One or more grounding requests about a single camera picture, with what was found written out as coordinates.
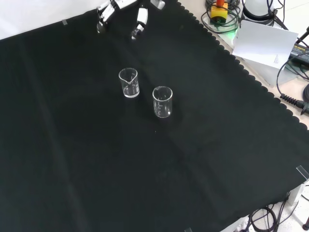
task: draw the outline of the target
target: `black cloth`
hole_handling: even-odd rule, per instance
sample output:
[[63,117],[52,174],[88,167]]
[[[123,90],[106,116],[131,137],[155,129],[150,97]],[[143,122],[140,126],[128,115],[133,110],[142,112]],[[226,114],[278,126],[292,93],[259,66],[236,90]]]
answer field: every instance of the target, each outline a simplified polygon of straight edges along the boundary
[[0,42],[1,232],[218,232],[304,181],[306,126],[166,2],[134,43],[134,7],[105,35],[92,11]]

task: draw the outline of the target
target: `white wall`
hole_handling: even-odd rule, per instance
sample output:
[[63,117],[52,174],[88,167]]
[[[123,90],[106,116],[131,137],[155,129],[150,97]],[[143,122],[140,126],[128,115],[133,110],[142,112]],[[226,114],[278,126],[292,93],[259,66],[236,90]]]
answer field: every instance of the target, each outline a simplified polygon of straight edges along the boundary
[[0,40],[81,15],[105,0],[0,0]]

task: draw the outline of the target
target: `clear tape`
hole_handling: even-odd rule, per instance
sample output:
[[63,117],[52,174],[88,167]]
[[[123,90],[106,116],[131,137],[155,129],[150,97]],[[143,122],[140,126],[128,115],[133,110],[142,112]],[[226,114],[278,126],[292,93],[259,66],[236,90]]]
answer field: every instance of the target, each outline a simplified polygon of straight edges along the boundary
[[309,173],[300,165],[296,168],[306,180],[309,180]]

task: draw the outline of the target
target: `black cable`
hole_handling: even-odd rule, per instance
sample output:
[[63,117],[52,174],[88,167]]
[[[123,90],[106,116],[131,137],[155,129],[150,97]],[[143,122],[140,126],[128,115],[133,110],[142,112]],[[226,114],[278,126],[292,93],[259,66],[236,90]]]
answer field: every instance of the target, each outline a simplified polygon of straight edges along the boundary
[[307,201],[309,201],[309,199],[307,197],[305,197],[304,195],[301,195],[303,198],[305,198]]
[[297,38],[300,42],[302,42],[306,47],[309,47],[302,39]]
[[285,68],[287,69],[287,70],[289,70],[291,73],[293,73],[293,74],[295,74],[295,75],[298,75],[297,73],[295,73],[293,70],[290,70],[287,66],[285,66]]
[[307,85],[305,88],[304,88],[304,91],[303,91],[303,100],[305,102],[309,102],[309,85]]
[[281,68],[279,69],[279,72],[278,72],[278,74],[277,74],[276,83],[277,83],[277,89],[278,89],[278,91],[279,91],[279,93],[280,93],[281,95],[283,95],[283,94],[281,93],[281,91],[280,91],[280,89],[279,89],[278,79],[279,79],[279,75],[280,75],[280,73],[281,73],[283,67],[284,67],[288,62],[290,62],[290,61],[292,61],[293,59],[295,59],[296,57],[300,57],[300,56],[303,56],[303,55],[306,55],[306,54],[309,54],[309,52],[306,52],[306,53],[303,53],[303,54],[299,54],[299,55],[297,55],[297,56],[295,56],[295,57],[293,57],[293,58],[291,58],[291,59],[288,59],[288,60],[281,66]]
[[272,209],[270,209],[268,206],[266,206],[266,207],[264,207],[264,208],[262,208],[262,209],[267,210],[267,214],[266,214],[266,215],[268,215],[268,213],[271,214],[271,216],[272,216],[272,218],[273,218],[273,225],[272,225],[269,229],[262,230],[262,229],[258,228],[258,227],[254,224],[254,222],[255,222],[256,220],[253,221],[252,218],[251,218],[251,224],[252,224],[254,230],[257,231],[257,232],[270,232],[270,231],[274,230],[274,228],[275,228],[275,225],[276,225],[276,222],[277,222],[276,215],[275,215],[274,211],[273,211]]
[[285,0],[283,0],[283,20],[282,23],[284,23],[285,20]]
[[[259,210],[257,210],[257,211],[255,211],[253,214],[252,214],[252,217],[258,212],[258,211],[260,211],[260,209]],[[258,220],[260,220],[260,219],[262,219],[262,218],[264,218],[267,214],[265,214],[264,216],[261,216],[260,218],[258,218],[258,219],[256,219],[256,220],[254,220],[253,222],[256,222],[256,221],[258,221]]]
[[[233,3],[230,3],[230,5],[231,5],[231,7],[233,7],[233,9],[235,9],[235,12],[236,12],[236,13],[233,12],[232,10],[230,10],[229,8],[225,8],[225,7],[223,7],[223,6],[217,6],[215,3],[208,4],[207,7],[206,7],[206,12],[205,12],[204,14],[202,14],[202,16],[201,16],[201,21],[202,21],[204,27],[206,27],[206,29],[208,29],[209,31],[211,31],[211,32],[213,32],[213,33],[216,33],[216,34],[225,34],[225,33],[230,33],[230,32],[236,31],[237,28],[238,28],[238,24],[239,24],[239,22],[240,22],[240,16],[239,16],[239,14],[240,14],[240,8],[239,8],[237,5],[233,4]],[[233,17],[230,21],[225,22],[225,23],[216,22],[216,21],[214,21],[214,20],[211,18],[211,16],[209,15],[209,11],[211,10],[211,7],[212,7],[212,6],[216,6],[216,7],[218,7],[218,8],[225,9],[225,10],[227,10],[228,15],[231,14],[231,15],[233,15],[234,17]],[[207,24],[204,22],[203,17],[204,17],[204,15],[206,15],[206,14],[207,14],[208,17],[209,17],[210,22],[212,22],[212,23],[214,24],[215,27],[226,27],[226,28],[227,28],[227,27],[232,27],[232,26],[234,26],[234,28],[231,29],[231,30],[225,30],[225,31],[215,31],[213,28],[211,28],[209,25],[207,25]]]
[[301,70],[301,72],[305,75],[303,76],[302,74],[300,74],[293,66],[289,65],[290,68],[295,72],[295,74],[301,76],[302,78],[304,78],[305,80],[309,80],[309,77],[307,76],[307,74],[305,74],[302,69],[299,67],[299,69]]
[[298,203],[299,203],[299,202],[297,202],[297,204],[296,204],[296,206],[294,207],[294,209],[292,210],[291,214],[290,214],[285,220],[283,220],[282,222],[280,222],[279,225],[282,224],[282,223],[284,223],[290,216],[292,216],[293,212],[295,211],[296,207],[298,206]]
[[[277,17],[275,16],[275,22],[279,24],[279,26],[281,26],[283,29],[285,30],[289,30],[285,24]],[[306,44],[302,39],[297,38],[300,42],[302,42],[306,47],[309,47],[308,44]]]

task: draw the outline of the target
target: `power adapter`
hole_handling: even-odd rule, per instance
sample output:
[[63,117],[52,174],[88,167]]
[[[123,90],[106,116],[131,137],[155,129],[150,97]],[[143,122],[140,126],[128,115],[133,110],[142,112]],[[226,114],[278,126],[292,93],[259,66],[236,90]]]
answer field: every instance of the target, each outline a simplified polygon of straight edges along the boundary
[[291,51],[290,58],[293,59],[293,62],[309,68],[309,48],[296,43]]

